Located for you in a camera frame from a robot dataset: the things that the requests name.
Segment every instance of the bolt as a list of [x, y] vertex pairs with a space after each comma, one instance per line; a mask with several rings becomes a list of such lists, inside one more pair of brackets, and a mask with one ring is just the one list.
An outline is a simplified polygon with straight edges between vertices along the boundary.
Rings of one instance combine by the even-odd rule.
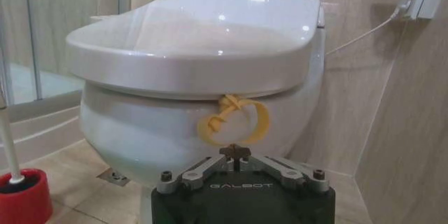
[[165, 170], [159, 175], [161, 182], [167, 182], [171, 180], [171, 178], [173, 178], [173, 174], [167, 170]]
[[322, 170], [313, 170], [313, 178], [318, 180], [325, 179], [325, 172]]

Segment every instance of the beige tile wall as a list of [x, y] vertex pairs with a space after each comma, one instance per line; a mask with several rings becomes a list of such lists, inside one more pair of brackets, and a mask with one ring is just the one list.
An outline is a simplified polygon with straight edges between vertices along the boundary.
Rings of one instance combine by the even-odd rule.
[[409, 23], [355, 180], [373, 223], [448, 223], [448, 0]]
[[[151, 0], [131, 0], [135, 8]], [[357, 37], [379, 24], [398, 0], [322, 0], [326, 13], [326, 48]], [[394, 58], [401, 24], [387, 26], [326, 60], [322, 93], [307, 129], [291, 158], [353, 174], [378, 107]]]

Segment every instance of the smart toilet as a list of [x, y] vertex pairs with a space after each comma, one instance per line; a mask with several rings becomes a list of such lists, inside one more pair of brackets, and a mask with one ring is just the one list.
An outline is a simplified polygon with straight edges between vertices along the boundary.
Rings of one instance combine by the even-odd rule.
[[[154, 0], [66, 37], [71, 73], [86, 81], [79, 126], [103, 161], [151, 186], [230, 143], [285, 156], [315, 107], [323, 74], [318, 0]], [[213, 140], [198, 122], [231, 95]]]

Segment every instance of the yellow knotted cord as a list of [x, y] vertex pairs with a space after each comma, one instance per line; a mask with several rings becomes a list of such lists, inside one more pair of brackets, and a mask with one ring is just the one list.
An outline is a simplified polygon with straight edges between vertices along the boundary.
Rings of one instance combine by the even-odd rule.
[[239, 110], [242, 106], [253, 105], [257, 110], [257, 125], [250, 136], [239, 141], [241, 144], [253, 144], [265, 136], [269, 129], [269, 112], [267, 108], [261, 102], [250, 99], [239, 99], [235, 95], [226, 94], [218, 100], [218, 114], [211, 114], [197, 122], [197, 134], [199, 139], [211, 145], [226, 146], [211, 139], [213, 133], [219, 131], [221, 123], [225, 122], [226, 116], [234, 111]]

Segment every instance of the toilet lid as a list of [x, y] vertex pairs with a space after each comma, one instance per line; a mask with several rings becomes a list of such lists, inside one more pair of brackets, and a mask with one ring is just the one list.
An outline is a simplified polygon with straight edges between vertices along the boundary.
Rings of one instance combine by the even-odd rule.
[[71, 73], [150, 97], [279, 92], [306, 75], [318, 0], [154, 0], [66, 37]]

